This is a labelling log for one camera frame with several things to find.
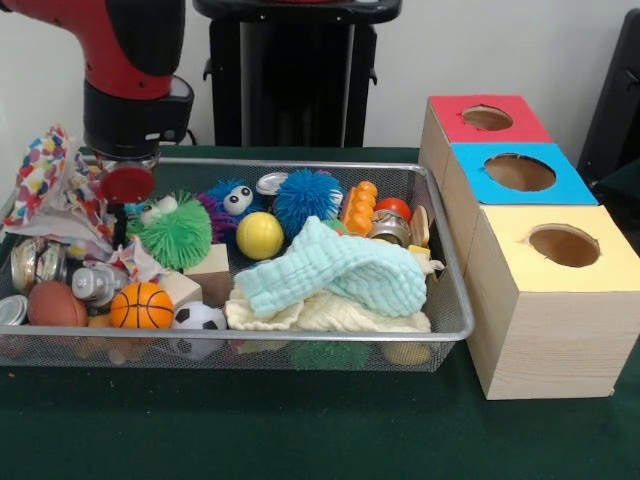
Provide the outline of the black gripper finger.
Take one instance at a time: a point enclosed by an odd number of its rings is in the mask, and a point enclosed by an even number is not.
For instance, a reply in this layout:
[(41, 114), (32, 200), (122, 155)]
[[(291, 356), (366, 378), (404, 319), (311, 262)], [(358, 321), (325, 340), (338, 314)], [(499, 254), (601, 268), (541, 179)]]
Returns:
[(116, 220), (113, 231), (112, 246), (114, 249), (118, 249), (120, 246), (126, 244), (127, 214), (123, 204), (113, 204), (112, 213)]

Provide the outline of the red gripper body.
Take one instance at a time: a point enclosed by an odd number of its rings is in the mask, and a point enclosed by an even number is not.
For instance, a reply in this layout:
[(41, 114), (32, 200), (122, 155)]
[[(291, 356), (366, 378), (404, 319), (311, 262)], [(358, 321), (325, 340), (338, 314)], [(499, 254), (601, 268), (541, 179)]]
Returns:
[(140, 203), (154, 190), (154, 174), (144, 166), (115, 167), (100, 181), (101, 192), (112, 204)]

